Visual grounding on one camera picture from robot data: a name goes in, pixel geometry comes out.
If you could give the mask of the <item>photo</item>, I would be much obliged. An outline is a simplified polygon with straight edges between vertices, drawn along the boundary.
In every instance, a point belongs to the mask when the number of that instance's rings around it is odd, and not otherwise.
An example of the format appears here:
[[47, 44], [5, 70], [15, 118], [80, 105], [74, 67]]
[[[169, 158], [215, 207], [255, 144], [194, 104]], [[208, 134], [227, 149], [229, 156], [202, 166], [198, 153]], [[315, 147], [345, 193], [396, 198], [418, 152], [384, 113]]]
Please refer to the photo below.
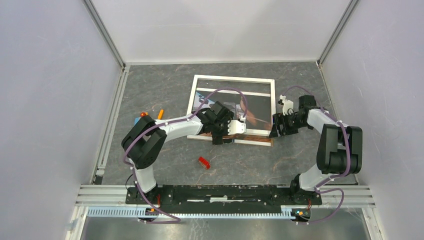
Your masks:
[[233, 112], [234, 118], [238, 119], [245, 115], [246, 132], [241, 135], [253, 135], [268, 137], [272, 129], [272, 97], [269, 93], [256, 93], [244, 91], [239, 94], [235, 90], [221, 90], [206, 98], [213, 92], [212, 88], [196, 88], [193, 97], [190, 98], [192, 111], [202, 106], [210, 108], [216, 102], [220, 102]]

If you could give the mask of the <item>white wooden picture frame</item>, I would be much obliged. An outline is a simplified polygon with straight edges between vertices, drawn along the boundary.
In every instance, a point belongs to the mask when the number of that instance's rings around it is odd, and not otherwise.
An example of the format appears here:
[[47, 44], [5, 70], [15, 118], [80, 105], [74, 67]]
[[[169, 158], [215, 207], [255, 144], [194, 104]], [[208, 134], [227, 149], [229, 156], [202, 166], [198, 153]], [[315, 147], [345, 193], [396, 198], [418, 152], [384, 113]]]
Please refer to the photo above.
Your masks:
[[267, 93], [270, 94], [272, 98], [271, 108], [274, 110], [273, 114], [276, 113], [276, 90], [274, 79], [196, 74], [193, 78], [188, 100], [188, 113], [192, 112], [190, 99], [194, 96], [196, 88], [213, 89], [213, 92], [206, 97], [207, 99], [221, 90], [234, 90], [240, 95], [242, 95], [243, 92]]

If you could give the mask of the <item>orange handle screwdriver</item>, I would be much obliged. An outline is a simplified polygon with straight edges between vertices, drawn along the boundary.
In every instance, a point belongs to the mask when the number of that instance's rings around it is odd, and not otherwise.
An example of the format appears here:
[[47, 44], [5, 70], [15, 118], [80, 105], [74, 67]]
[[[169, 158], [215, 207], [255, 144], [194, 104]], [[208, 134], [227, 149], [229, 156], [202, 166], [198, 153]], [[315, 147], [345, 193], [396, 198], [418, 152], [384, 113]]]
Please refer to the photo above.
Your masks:
[[157, 116], [157, 119], [158, 119], [158, 120], [162, 120], [162, 119], [163, 119], [164, 112], [165, 112], [165, 111], [164, 111], [163, 109], [161, 109], [161, 110], [159, 111], [158, 116]]

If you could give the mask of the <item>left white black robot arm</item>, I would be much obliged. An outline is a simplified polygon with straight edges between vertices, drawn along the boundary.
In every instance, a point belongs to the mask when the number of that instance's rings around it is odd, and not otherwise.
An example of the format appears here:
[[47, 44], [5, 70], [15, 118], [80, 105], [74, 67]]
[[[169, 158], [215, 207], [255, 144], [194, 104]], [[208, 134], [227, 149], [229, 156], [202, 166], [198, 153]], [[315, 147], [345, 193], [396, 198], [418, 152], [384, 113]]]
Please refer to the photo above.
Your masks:
[[199, 108], [186, 116], [172, 119], [141, 117], [123, 138], [123, 161], [131, 167], [138, 197], [145, 204], [157, 198], [153, 164], [166, 142], [190, 135], [211, 134], [214, 145], [226, 143], [224, 137], [243, 133], [245, 124], [217, 101], [211, 107]]

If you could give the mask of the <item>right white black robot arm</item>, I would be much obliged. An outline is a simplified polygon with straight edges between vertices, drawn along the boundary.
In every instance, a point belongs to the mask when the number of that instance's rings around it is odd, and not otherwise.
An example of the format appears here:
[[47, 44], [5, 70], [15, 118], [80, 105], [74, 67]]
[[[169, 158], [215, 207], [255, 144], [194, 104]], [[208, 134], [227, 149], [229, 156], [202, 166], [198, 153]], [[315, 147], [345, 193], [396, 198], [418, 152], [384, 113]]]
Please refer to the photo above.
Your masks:
[[298, 110], [294, 110], [294, 103], [280, 95], [278, 104], [282, 111], [272, 115], [269, 138], [294, 135], [300, 128], [320, 134], [315, 165], [290, 182], [289, 199], [302, 204], [309, 194], [316, 193], [328, 182], [361, 170], [363, 131], [335, 119], [328, 110], [318, 106], [313, 95], [300, 96], [298, 103]]

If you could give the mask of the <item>brown fibreboard backing panel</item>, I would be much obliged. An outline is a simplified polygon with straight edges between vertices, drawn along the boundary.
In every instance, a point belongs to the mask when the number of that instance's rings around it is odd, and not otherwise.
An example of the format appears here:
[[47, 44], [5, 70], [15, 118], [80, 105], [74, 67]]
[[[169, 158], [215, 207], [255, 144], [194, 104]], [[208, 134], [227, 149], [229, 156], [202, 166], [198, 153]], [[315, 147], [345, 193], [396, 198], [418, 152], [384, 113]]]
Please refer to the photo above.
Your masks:
[[[210, 134], [201, 134], [201, 135], [189, 135], [187, 137], [189, 140], [201, 140], [201, 141], [213, 141], [213, 137]], [[274, 141], [271, 138], [265, 136], [257, 135], [229, 135], [223, 136], [222, 141], [224, 144], [243, 144], [243, 145], [254, 145], [254, 146], [265, 146], [272, 147]]]

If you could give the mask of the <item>red toy brick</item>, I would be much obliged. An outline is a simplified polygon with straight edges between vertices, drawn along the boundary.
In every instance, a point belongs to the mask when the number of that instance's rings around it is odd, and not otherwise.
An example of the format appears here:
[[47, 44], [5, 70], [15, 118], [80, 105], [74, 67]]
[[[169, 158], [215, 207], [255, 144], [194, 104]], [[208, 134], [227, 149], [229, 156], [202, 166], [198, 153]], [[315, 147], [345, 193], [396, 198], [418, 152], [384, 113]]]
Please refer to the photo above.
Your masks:
[[210, 163], [205, 159], [205, 158], [203, 158], [203, 157], [199, 157], [198, 158], [198, 162], [199, 162], [199, 164], [203, 167], [203, 168], [205, 168], [206, 170], [209, 170], [210, 169]]

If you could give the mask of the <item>orange blue toy block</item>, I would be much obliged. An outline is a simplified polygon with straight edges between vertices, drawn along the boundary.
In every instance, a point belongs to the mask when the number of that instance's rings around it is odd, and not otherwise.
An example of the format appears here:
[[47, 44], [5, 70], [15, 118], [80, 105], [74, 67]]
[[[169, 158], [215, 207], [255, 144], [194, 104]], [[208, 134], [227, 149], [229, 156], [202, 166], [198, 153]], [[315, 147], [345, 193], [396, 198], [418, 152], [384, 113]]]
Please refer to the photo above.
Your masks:
[[139, 117], [136, 117], [135, 119], [134, 119], [134, 125], [136, 125], [137, 123], [138, 123], [138, 121], [142, 118], [142, 117], [145, 117], [145, 116], [148, 116], [149, 115], [149, 113], [148, 112], [141, 112], [140, 113], [140, 115], [139, 115]]

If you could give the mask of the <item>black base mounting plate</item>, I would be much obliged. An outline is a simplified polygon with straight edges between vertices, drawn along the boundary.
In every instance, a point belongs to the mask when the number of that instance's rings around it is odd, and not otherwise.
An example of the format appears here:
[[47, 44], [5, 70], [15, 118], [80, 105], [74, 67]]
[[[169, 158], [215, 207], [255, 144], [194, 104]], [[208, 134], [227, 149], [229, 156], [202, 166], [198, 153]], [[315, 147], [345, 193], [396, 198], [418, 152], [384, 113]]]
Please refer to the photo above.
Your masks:
[[168, 214], [276, 214], [282, 206], [320, 206], [313, 191], [285, 185], [162, 185], [146, 193]]

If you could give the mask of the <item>aluminium rail frame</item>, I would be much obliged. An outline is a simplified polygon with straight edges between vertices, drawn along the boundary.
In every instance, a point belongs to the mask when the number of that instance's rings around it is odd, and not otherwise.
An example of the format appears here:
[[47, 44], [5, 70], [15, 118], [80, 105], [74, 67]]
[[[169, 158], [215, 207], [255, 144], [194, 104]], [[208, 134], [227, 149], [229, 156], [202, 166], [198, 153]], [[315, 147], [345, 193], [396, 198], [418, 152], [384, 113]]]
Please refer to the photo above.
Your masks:
[[[360, 208], [365, 217], [367, 231], [372, 240], [385, 240], [379, 214], [371, 190], [366, 185], [325, 185], [321, 187], [323, 204], [321, 209], [335, 208], [341, 198], [340, 193], [329, 190], [340, 188], [344, 192], [341, 205], [345, 209]], [[70, 223], [65, 234], [66, 240], [79, 240], [82, 236], [84, 224], [90, 207], [99, 208], [137, 208], [138, 211], [146, 208], [146, 205], [128, 205], [125, 203], [127, 189], [124, 185], [81, 185], [70, 218]]]

